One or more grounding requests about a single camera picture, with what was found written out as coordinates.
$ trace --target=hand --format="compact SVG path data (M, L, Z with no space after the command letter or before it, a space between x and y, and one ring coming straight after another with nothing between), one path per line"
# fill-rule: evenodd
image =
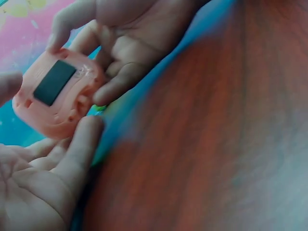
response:
M0 105L21 83L19 73L0 76ZM100 118L86 117L72 140L0 144L0 230L68 230L102 129Z
M53 22L48 50L56 52L72 29L86 24L70 49L95 58L108 83L94 95L103 106L133 88L179 43L199 4L194 0L78 0Z

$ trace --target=brown wooden surface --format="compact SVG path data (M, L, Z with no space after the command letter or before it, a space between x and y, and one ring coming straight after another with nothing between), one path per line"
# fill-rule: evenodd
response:
M96 231L308 230L308 1L239 0L136 108Z

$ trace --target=button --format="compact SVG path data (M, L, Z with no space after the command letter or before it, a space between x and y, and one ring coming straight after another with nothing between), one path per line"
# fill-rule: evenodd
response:
M31 101L31 100L27 100L27 101L25 102L25 107L26 107L26 108L29 108L31 104L32 104L32 101Z
M77 116L77 110L76 109L71 110L68 116L68 121L72 122L76 118L76 116Z

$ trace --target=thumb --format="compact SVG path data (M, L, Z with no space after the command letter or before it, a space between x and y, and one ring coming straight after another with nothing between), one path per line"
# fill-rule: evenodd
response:
M19 72L0 74L0 107L13 98L23 82L23 75Z

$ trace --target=pink plastic device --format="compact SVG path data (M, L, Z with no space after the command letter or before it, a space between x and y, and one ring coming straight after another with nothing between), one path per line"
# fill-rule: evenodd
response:
M88 57L67 49L44 52L24 74L13 99L16 115L52 139L72 137L92 107L104 75Z

